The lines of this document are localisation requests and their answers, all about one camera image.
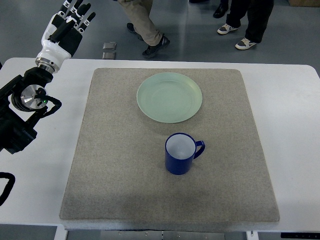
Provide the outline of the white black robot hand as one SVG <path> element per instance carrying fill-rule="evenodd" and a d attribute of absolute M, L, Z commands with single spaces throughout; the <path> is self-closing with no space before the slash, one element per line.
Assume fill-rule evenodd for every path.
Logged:
<path fill-rule="evenodd" d="M 49 73 L 57 73 L 63 62 L 70 59 L 77 51 L 86 28 L 96 16 L 90 10 L 90 3 L 82 0 L 65 0 L 57 13 L 50 19 L 41 38 L 42 50 L 36 57 L 38 68 Z"/>

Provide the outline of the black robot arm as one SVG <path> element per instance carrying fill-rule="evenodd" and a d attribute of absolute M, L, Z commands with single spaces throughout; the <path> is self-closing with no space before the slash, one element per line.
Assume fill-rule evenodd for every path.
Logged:
<path fill-rule="evenodd" d="M 49 96 L 45 86 L 53 80 L 53 70 L 33 67 L 0 89 L 0 149 L 14 154 L 37 137 L 40 119 L 54 114 L 60 100 Z"/>

